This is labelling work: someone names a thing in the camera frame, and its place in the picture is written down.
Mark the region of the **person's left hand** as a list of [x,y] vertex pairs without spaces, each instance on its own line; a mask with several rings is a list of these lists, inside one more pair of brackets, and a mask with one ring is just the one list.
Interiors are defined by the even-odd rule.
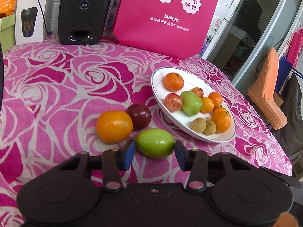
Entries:
[[299,227],[298,220],[288,212],[280,214],[273,227]]

